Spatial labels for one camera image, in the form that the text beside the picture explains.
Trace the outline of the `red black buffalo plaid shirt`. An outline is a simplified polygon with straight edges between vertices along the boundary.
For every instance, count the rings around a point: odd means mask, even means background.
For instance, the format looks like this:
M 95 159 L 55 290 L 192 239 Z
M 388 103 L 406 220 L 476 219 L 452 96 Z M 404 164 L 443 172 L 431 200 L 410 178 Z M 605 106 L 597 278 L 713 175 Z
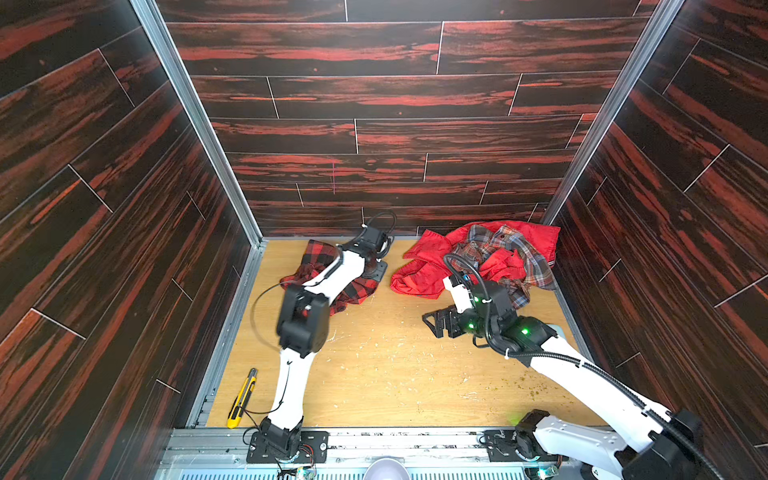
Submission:
M 337 256 L 338 251 L 335 245 L 318 240 L 309 240 L 297 270 L 292 275 L 280 279 L 282 288 L 285 289 L 288 284 L 315 280 L 330 267 Z M 331 303 L 330 315 L 343 312 L 348 305 L 362 304 L 375 293 L 379 284 L 380 282 L 375 279 L 356 278 Z

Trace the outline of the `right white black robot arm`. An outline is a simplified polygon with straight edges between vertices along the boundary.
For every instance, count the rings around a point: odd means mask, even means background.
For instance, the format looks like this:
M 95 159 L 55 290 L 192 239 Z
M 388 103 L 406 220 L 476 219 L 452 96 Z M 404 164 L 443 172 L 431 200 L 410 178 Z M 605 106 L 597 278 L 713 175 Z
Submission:
M 575 350 L 552 326 L 517 313 L 499 285 L 467 275 L 443 281 L 453 306 L 423 315 L 442 338 L 471 336 L 567 390 L 596 413 L 605 428 L 564 421 L 534 409 L 511 431 L 484 443 L 523 461 L 568 457 L 582 463 L 587 479 L 694 479 L 703 470 L 722 475 L 702 447 L 702 422 L 692 412 L 672 412 L 628 387 Z

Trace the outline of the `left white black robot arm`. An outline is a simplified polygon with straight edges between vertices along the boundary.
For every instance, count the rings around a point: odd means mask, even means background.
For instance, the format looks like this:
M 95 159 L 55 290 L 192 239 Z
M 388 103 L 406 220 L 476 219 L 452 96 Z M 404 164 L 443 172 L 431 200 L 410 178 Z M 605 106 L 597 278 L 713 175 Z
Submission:
M 279 374 L 272 406 L 251 440 L 279 460 L 294 457 L 302 444 L 303 403 L 310 370 L 329 335 L 330 317 L 374 292 L 393 243 L 392 227 L 364 224 L 342 244 L 310 240 L 296 272 L 279 282 L 284 296 L 276 324 Z

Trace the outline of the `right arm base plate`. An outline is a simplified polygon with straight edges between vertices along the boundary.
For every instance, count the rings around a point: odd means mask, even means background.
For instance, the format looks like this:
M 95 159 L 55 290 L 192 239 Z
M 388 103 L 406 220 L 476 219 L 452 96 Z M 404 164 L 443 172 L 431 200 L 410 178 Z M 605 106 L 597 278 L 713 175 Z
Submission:
M 479 444 L 485 448 L 491 463 L 536 462 L 539 455 L 526 452 L 517 440 L 514 429 L 484 430 L 478 435 Z

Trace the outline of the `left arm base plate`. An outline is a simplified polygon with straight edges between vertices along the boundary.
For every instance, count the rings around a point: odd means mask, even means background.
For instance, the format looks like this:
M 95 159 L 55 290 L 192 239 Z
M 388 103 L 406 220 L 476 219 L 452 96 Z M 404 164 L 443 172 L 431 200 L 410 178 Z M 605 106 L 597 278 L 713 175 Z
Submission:
M 324 464 L 330 433 L 300 430 L 288 434 L 254 433 L 248 446 L 247 464 Z

